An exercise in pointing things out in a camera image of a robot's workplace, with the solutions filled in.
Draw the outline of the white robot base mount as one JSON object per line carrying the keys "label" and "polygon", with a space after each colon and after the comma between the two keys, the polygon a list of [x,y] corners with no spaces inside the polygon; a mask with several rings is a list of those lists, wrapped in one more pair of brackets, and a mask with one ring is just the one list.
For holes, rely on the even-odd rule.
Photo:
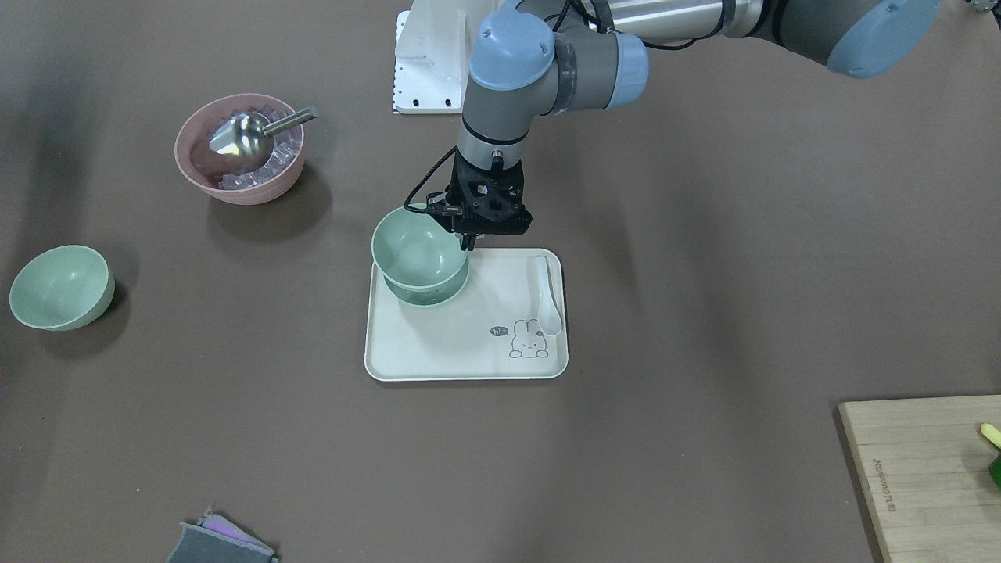
{"label": "white robot base mount", "polygon": [[472,35],[491,7],[490,1],[414,1],[398,14],[394,111],[461,113]]}

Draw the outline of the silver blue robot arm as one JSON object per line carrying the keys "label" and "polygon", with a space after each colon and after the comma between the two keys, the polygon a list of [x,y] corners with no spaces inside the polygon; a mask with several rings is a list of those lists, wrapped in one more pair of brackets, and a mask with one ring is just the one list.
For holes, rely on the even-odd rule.
{"label": "silver blue robot arm", "polygon": [[479,236],[525,234],[533,118],[636,101],[651,50],[754,37],[867,79],[911,53],[938,11],[937,1],[507,1],[473,40],[450,181],[404,209],[460,235],[465,252]]}

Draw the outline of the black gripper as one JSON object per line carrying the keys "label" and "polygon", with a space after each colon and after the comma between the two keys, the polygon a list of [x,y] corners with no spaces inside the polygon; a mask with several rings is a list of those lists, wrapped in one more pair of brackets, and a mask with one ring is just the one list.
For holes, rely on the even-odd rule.
{"label": "black gripper", "polygon": [[462,252],[473,252],[478,235],[522,235],[532,214],[522,202],[523,167],[480,170],[455,156],[450,182],[429,195],[429,211],[448,232],[457,234]]}

